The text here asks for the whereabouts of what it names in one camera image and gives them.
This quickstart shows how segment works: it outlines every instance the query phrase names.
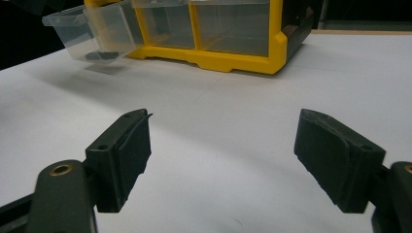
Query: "yellow plastic frame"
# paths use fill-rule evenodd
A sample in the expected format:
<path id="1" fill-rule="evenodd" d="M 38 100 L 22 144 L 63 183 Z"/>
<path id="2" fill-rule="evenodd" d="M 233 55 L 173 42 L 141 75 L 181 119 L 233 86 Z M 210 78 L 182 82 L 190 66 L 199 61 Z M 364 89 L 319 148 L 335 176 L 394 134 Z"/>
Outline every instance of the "yellow plastic frame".
<path id="1" fill-rule="evenodd" d="M 99 5 L 117 0 L 85 0 L 88 8 L 95 8 Z M 140 10 L 135 9 L 139 26 L 142 32 L 144 46 L 133 51 L 128 56 L 145 59 L 147 57 L 163 57 L 176 60 L 184 60 L 197 64 L 202 69 L 230 72 L 231 70 L 243 70 L 264 74 L 274 74 L 279 71 L 287 60 L 288 38 L 282 33 L 282 8 L 283 0 L 270 0 L 269 4 L 269 28 L 268 28 L 268 56 L 253 56 L 218 51 L 207 51 L 200 49 L 200 36 L 198 33 L 196 5 L 189 3 L 189 15 L 191 29 L 193 32 L 194 49 L 175 49 L 167 47 L 157 47 L 149 44 L 145 19 Z"/>

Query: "white tabletop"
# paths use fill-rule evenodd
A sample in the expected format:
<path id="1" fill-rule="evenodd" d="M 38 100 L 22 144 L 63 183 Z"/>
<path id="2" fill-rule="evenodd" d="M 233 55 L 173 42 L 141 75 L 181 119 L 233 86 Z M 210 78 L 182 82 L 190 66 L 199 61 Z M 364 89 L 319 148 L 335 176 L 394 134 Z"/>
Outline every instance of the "white tabletop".
<path id="1" fill-rule="evenodd" d="M 108 67 L 65 50 L 0 72 L 0 205 L 85 148 L 120 115 L 146 108 L 152 156 L 122 211 L 99 232 L 372 232 L 344 215 L 293 154 L 300 109 L 331 115 L 411 161 L 412 36 L 310 35 L 274 76 L 185 62 Z"/>

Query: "transparent bin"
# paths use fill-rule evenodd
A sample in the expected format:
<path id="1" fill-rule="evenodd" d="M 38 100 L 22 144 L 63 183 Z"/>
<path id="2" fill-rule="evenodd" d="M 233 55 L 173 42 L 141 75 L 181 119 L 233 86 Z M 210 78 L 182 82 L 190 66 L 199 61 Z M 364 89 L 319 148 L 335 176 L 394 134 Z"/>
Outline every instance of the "transparent bin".
<path id="1" fill-rule="evenodd" d="M 142 16 L 147 45 L 194 49 L 188 0 L 133 0 Z"/>
<path id="2" fill-rule="evenodd" d="M 130 1 L 87 10 L 85 6 L 43 17 L 76 60 L 111 63 L 143 46 Z"/>
<path id="3" fill-rule="evenodd" d="M 200 48 L 268 56 L 269 0 L 190 0 Z"/>

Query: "screw hole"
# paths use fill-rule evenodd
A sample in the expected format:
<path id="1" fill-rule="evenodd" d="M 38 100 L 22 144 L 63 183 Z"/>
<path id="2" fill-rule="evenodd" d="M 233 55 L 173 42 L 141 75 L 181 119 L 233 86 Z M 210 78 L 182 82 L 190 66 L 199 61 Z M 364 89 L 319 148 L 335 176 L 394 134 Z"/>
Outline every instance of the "screw hole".
<path id="1" fill-rule="evenodd" d="M 64 165 L 59 165 L 55 168 L 53 168 L 50 172 L 51 176 L 62 176 L 64 174 L 69 173 L 70 171 L 72 171 L 73 166 L 70 164 L 64 164 Z"/>
<path id="2" fill-rule="evenodd" d="M 100 145 L 100 146 L 98 147 L 99 150 L 105 150 L 105 149 L 107 149 L 107 148 L 108 148 L 107 145 Z"/>

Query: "plastic storage organizer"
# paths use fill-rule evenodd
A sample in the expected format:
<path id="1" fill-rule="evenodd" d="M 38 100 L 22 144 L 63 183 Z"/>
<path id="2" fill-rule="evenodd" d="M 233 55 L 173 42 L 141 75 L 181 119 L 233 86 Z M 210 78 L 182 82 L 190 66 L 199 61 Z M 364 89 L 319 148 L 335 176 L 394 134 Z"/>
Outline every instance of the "plastic storage organizer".
<path id="1" fill-rule="evenodd" d="M 163 57 L 208 70 L 274 74 L 289 57 L 282 0 L 113 1 L 85 0 L 43 23 L 74 59 L 93 63 Z"/>

